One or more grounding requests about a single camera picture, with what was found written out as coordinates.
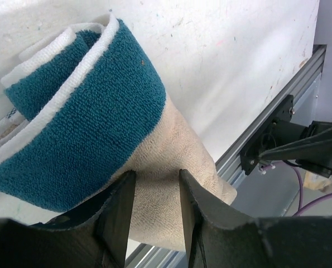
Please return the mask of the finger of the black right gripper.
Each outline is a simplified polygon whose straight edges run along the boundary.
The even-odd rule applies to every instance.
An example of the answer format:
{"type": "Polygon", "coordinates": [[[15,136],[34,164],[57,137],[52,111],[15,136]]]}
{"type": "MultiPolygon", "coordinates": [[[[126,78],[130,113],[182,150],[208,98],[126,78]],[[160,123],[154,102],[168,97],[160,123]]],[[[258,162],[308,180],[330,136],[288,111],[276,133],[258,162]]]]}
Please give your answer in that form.
{"type": "Polygon", "coordinates": [[[275,138],[280,145],[260,153],[260,160],[294,160],[312,173],[326,178],[332,175],[332,122],[313,122],[307,127],[280,123],[275,138]]]}

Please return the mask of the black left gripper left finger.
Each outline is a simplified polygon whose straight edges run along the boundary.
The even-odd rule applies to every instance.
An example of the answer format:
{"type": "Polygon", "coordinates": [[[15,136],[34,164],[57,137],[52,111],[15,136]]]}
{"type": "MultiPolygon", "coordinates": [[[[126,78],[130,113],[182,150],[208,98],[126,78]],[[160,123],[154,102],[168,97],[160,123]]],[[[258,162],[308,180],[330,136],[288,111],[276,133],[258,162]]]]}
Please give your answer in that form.
{"type": "Polygon", "coordinates": [[[136,173],[47,223],[0,218],[0,267],[124,267],[136,173]]]}

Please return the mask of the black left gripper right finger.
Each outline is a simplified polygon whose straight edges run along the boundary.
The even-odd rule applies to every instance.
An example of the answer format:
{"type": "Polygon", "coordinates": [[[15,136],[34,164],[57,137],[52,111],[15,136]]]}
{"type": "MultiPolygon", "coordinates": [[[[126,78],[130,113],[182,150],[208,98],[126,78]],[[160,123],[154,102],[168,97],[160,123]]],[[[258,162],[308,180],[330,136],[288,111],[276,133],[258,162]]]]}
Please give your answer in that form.
{"type": "Polygon", "coordinates": [[[185,169],[179,187],[189,267],[332,267],[332,216],[252,218],[185,169]]]}

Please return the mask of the blue beige Doraemon towel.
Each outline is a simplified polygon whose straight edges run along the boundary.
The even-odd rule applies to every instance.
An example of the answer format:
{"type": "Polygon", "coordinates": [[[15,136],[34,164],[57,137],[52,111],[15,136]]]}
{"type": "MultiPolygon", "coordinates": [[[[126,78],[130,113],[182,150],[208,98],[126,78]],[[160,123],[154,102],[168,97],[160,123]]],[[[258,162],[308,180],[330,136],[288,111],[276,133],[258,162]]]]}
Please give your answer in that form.
{"type": "Polygon", "coordinates": [[[113,15],[31,46],[1,82],[14,109],[0,122],[0,192],[66,212],[133,170],[130,239],[175,251],[181,169],[226,204],[237,195],[113,15]]]}

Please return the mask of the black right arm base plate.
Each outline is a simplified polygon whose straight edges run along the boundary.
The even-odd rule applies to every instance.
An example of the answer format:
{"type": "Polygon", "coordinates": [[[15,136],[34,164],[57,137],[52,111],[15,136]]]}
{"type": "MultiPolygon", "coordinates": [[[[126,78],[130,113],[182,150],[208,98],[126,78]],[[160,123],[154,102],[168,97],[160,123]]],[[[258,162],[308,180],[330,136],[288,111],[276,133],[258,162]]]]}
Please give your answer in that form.
{"type": "Polygon", "coordinates": [[[249,175],[257,166],[260,153],[280,145],[275,138],[275,128],[280,123],[290,122],[292,111],[293,95],[287,95],[244,145],[240,151],[240,164],[245,175],[249,175]]]}

